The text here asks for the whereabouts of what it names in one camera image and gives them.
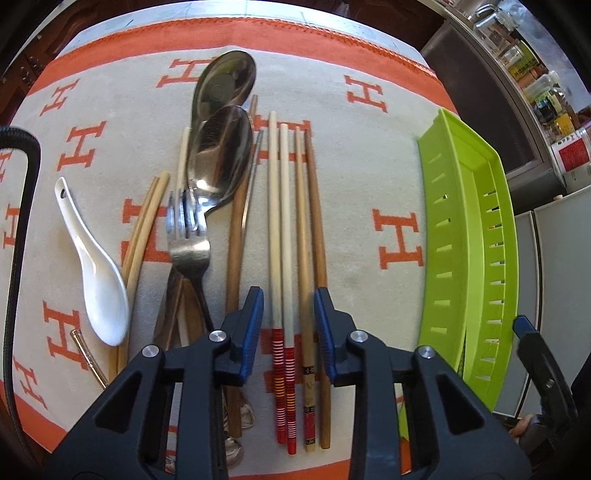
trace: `spoon handle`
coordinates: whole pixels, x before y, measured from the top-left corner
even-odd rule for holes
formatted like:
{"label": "spoon handle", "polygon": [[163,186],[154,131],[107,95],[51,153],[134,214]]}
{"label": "spoon handle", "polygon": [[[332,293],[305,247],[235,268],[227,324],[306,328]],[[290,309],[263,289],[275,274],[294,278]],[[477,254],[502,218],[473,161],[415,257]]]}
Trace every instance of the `spoon handle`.
{"label": "spoon handle", "polygon": [[56,193],[57,204],[60,207],[61,216],[64,219],[68,233],[74,241],[80,261],[84,261],[83,251],[88,252],[91,244],[106,255],[82,221],[80,213],[78,213],[78,210],[72,201],[72,196],[70,195],[70,190],[68,189],[68,184],[64,177],[58,179],[54,190]]}

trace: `wooden cabinet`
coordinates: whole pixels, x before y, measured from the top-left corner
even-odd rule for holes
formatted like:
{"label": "wooden cabinet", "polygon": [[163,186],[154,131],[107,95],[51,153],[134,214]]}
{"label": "wooden cabinet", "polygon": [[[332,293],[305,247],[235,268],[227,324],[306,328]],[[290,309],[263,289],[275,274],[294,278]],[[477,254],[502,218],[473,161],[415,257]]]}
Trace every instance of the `wooden cabinet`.
{"label": "wooden cabinet", "polygon": [[0,77],[0,125],[7,125],[45,66],[79,32],[103,20],[174,1],[76,0],[25,47]]}
{"label": "wooden cabinet", "polygon": [[443,24],[443,17],[418,0],[349,0],[352,20],[421,50]]}

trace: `metal screw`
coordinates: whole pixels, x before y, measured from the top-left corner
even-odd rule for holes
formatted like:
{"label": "metal screw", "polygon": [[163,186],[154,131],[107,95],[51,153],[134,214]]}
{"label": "metal screw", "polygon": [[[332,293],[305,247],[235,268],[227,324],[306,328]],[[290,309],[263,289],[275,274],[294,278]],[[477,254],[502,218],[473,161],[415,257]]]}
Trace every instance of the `metal screw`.
{"label": "metal screw", "polygon": [[418,348],[418,354],[423,358],[433,358],[435,356],[435,349],[431,345],[421,345]]}
{"label": "metal screw", "polygon": [[155,345],[146,345],[142,350],[142,355],[148,358],[158,355],[160,349]]}
{"label": "metal screw", "polygon": [[214,330],[209,334],[209,339],[212,342],[223,342],[228,336],[223,330]]}
{"label": "metal screw", "polygon": [[367,332],[364,332],[363,330],[354,330],[349,336],[351,337],[351,340],[357,343],[363,343],[368,339]]}

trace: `red striped chopstick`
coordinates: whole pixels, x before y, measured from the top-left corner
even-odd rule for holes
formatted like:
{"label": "red striped chopstick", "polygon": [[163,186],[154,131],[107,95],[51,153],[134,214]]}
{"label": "red striped chopstick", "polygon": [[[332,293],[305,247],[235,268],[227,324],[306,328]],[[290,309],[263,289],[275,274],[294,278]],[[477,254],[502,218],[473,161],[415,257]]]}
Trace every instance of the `red striped chopstick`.
{"label": "red striped chopstick", "polygon": [[285,417],[285,360],[281,306],[281,219],[279,202],[279,160],[277,158],[277,115],[269,115],[269,270],[271,273],[271,316],[273,342],[273,377],[277,441],[287,441]]}
{"label": "red striped chopstick", "polygon": [[291,263],[290,152],[287,124],[279,126],[281,165],[281,284],[283,300],[283,342],[285,345],[285,403],[287,453],[295,455],[296,442],[296,357],[294,355],[294,306]]}

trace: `green plastic basket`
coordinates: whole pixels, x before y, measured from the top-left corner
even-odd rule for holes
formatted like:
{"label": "green plastic basket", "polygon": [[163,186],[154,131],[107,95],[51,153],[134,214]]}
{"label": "green plastic basket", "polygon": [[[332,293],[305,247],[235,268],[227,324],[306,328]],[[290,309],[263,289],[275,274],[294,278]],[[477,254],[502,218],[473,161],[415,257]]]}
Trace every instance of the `green plastic basket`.
{"label": "green plastic basket", "polygon": [[427,216],[419,345],[431,345],[493,409],[513,341],[518,258],[499,155],[445,109],[418,140]]}

